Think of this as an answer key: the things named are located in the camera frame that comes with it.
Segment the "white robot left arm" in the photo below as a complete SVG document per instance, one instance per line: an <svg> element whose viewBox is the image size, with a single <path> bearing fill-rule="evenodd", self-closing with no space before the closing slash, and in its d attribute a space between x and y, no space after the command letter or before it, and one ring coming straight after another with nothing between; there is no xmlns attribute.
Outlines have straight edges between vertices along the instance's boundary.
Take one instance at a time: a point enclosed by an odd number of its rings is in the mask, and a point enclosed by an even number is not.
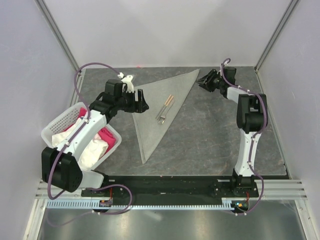
<svg viewBox="0 0 320 240"><path fill-rule="evenodd" d="M80 188L92 188L99 197L106 196L110 185L104 174L82 170L80 157L93 137L116 116L118 111L144 113L149 109L142 89L134 89L129 79L110 79L105 89L87 107L78 126L57 146L47 146L41 153L42 180L47 186L73 193Z"/></svg>

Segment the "silver metal fork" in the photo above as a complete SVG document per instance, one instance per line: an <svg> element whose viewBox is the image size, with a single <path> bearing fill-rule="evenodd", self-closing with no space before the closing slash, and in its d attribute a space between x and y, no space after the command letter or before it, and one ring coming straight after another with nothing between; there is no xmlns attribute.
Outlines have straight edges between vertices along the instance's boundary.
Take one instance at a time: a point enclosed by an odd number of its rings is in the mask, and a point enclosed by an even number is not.
<svg viewBox="0 0 320 240"><path fill-rule="evenodd" d="M163 112L163 114L161 115L160 119L158 120L158 124L162 125L167 117L167 114L169 112L169 110L171 109L171 107L174 105L175 100L173 99L173 101L171 102L171 104L168 106L168 108Z"/></svg>

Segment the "grey-green cloth napkin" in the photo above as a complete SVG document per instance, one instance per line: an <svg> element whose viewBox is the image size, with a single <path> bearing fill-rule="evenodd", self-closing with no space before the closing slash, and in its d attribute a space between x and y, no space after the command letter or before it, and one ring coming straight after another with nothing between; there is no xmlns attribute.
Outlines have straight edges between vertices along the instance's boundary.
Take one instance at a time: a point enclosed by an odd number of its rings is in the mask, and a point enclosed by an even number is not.
<svg viewBox="0 0 320 240"><path fill-rule="evenodd" d="M149 160L171 126L199 73L200 70L196 69L136 87L143 90L144 99L149 106L147 111L133 114L143 164Z"/></svg>

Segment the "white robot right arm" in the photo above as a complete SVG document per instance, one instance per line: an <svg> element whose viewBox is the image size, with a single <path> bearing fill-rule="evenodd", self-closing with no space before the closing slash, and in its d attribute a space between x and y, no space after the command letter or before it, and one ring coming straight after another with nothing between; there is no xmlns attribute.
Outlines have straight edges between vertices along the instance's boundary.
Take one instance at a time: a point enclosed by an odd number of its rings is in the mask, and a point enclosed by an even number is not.
<svg viewBox="0 0 320 240"><path fill-rule="evenodd" d="M197 80L199 87L208 92L218 90L220 94L237 104L236 124L240 132L240 145L237 162L232 172L229 191L235 197L242 196L247 190L256 188L254 162L262 131L268 125L267 97L253 93L236 85L234 67L212 69Z"/></svg>

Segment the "wooden-handled chopstick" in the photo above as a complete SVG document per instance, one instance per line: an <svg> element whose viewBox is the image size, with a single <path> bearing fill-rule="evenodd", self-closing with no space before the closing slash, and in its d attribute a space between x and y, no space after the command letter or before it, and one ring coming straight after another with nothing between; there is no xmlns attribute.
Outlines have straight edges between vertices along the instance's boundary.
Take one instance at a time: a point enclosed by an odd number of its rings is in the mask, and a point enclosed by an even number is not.
<svg viewBox="0 0 320 240"><path fill-rule="evenodd" d="M165 107L168 106L168 104L170 103L171 99L173 98L173 95L170 94L169 97L167 98L167 100L165 101L165 103L163 104L163 106L161 107L160 111L158 112L158 114L156 115L156 119L158 119L158 117L160 117L162 111L165 109Z"/></svg>
<svg viewBox="0 0 320 240"><path fill-rule="evenodd" d="M174 96L173 96L173 98L171 99L170 103L169 103L169 104L164 108L164 110L161 112L160 117L158 117L157 120L159 120L159 119L161 118L161 115L162 115L163 112L169 107L169 105L171 104L171 102L173 101L173 99L174 99Z"/></svg>

